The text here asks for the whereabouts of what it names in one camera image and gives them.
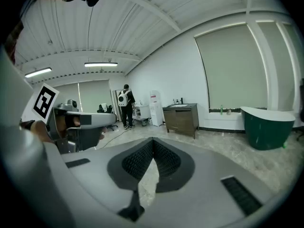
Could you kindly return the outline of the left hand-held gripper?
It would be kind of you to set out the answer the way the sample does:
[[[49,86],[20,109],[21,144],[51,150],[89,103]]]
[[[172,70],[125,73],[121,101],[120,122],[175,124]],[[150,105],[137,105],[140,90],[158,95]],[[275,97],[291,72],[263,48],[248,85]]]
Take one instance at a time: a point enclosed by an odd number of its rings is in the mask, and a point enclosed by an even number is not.
[[[45,83],[34,96],[31,110],[39,118],[38,121],[45,123],[49,137],[61,154],[84,151],[97,146],[103,130],[114,124],[117,119],[113,113],[68,111],[68,100],[58,90]],[[61,138],[56,126],[58,115],[76,115],[80,119],[80,126],[68,128],[65,138]]]

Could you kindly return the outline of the green bathtub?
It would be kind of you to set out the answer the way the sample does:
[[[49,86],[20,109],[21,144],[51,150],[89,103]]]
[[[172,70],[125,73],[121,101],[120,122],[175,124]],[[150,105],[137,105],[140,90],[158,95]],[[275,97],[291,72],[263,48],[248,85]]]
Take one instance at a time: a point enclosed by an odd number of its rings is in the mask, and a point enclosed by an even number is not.
[[[249,144],[260,151],[283,147],[293,129],[295,117],[289,112],[242,106],[241,113]]]

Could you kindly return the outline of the black wristwatch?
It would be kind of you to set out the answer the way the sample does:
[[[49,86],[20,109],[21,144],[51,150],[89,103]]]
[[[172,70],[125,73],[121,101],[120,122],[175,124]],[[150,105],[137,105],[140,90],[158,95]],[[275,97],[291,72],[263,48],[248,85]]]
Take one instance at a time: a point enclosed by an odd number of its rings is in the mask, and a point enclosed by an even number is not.
[[[20,123],[19,123],[19,126],[21,127],[21,128],[23,128],[23,129],[26,129],[26,130],[31,130],[31,127],[32,127],[32,125],[33,125],[33,123],[35,122],[35,120],[30,120],[30,121],[21,121]]]

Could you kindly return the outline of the wide grey window blind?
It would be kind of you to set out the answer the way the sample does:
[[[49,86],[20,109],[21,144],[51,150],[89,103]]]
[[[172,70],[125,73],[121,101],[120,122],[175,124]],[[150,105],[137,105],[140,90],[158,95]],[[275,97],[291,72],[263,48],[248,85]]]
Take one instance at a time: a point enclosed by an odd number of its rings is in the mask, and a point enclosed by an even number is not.
[[[97,113],[99,105],[113,105],[109,80],[78,82],[56,86],[55,89],[66,100],[76,100],[80,112]]]

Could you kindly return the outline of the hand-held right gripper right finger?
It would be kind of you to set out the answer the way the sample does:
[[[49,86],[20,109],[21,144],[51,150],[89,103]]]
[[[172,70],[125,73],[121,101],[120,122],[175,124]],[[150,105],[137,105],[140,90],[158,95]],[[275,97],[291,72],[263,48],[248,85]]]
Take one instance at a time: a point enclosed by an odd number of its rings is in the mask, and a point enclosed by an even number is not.
[[[159,173],[156,193],[181,189],[194,174],[195,162],[193,158],[188,153],[159,138],[154,138],[152,145],[153,159]]]

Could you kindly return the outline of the white water dispenser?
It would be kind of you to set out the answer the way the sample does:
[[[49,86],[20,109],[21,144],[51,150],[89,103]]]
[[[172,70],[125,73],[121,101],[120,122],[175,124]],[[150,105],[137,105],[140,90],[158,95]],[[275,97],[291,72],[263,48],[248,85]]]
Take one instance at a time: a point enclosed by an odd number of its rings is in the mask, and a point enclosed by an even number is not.
[[[150,91],[149,107],[150,107],[152,124],[154,126],[161,126],[163,124],[163,113],[162,113],[160,94],[156,90]]]

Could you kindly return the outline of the large grey window blind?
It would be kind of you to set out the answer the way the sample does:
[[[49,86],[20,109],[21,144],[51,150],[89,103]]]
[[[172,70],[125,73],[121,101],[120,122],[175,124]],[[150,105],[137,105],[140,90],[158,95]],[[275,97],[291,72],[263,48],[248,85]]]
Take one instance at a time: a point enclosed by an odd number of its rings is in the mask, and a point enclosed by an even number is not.
[[[216,30],[195,40],[205,69],[210,110],[267,108],[265,67],[246,24]]]

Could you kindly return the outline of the brown wooden vanity cabinet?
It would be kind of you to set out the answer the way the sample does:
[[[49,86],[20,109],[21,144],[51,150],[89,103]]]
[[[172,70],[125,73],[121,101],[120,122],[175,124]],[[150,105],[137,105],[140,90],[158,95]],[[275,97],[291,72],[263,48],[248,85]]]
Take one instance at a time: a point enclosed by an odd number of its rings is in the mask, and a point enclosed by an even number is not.
[[[199,130],[199,116],[197,103],[188,104],[187,107],[163,107],[163,115],[167,133],[177,133],[196,138],[196,131]]]

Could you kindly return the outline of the white wheeled cart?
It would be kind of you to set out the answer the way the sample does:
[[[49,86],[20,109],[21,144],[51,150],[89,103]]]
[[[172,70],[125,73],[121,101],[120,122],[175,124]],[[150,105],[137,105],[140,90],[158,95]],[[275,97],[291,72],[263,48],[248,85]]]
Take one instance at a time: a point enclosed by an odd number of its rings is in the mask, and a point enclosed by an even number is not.
[[[149,119],[151,118],[150,107],[146,105],[136,105],[133,110],[133,119],[141,123],[142,126],[148,124]]]

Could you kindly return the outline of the narrow grey window blind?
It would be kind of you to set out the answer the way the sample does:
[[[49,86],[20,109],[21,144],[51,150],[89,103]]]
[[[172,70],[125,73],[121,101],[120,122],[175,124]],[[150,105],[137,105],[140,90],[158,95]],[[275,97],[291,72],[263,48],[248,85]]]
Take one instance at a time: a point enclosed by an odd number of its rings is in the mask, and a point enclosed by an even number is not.
[[[295,97],[294,73],[284,38],[275,22],[259,22],[274,59],[278,80],[278,110],[292,111]]]

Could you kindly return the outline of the person's left forearm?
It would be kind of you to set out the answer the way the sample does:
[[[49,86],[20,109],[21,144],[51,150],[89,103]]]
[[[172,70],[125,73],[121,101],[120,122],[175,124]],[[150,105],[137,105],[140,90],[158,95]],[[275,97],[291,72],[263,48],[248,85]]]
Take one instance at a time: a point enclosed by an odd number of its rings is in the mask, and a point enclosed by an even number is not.
[[[47,133],[46,125],[42,121],[35,121],[30,132],[36,135],[42,142],[54,143]]]

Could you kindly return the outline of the black swivel chair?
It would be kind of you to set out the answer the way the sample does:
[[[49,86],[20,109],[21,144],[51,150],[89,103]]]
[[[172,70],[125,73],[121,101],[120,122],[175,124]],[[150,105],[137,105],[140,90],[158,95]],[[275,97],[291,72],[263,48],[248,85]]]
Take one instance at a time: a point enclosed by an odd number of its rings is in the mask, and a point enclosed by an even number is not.
[[[107,105],[107,103],[103,103],[99,105],[99,109],[97,110],[97,113],[112,113],[113,107],[112,105]],[[117,125],[108,125],[106,128],[107,129],[111,129],[112,131],[114,131],[114,127],[118,128]]]

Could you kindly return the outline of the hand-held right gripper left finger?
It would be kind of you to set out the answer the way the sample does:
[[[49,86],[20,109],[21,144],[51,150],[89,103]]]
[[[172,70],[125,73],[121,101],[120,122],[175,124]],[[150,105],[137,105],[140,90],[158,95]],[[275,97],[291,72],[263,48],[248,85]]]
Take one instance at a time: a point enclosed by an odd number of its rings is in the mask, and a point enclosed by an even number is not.
[[[140,205],[138,183],[153,159],[153,139],[141,140],[135,146],[112,157],[107,172],[117,187],[133,192],[129,204],[118,215],[135,222],[145,209]]]

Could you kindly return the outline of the long ceiling light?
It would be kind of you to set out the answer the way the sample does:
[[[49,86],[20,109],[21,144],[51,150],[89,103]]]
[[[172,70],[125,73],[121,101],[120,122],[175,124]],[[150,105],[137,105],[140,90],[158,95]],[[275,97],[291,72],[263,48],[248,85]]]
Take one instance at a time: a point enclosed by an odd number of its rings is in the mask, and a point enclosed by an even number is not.
[[[88,62],[84,64],[85,67],[116,67],[118,63],[112,62]]]
[[[48,73],[51,71],[52,71],[52,68],[50,68],[50,67],[43,68],[43,69],[36,70],[36,71],[25,74],[25,78],[31,78],[31,77],[38,76],[38,75]]]

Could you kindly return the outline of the standing mirror frame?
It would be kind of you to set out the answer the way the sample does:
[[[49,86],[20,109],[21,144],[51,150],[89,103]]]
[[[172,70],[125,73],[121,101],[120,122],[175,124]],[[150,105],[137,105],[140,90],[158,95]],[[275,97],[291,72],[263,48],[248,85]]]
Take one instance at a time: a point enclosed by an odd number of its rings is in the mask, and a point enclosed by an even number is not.
[[[121,90],[114,90],[113,91],[113,98],[114,98],[114,108],[115,108],[115,112],[118,118],[118,121],[121,122],[122,121],[122,113],[121,113],[121,108],[118,104],[118,96],[119,93],[121,92]]]

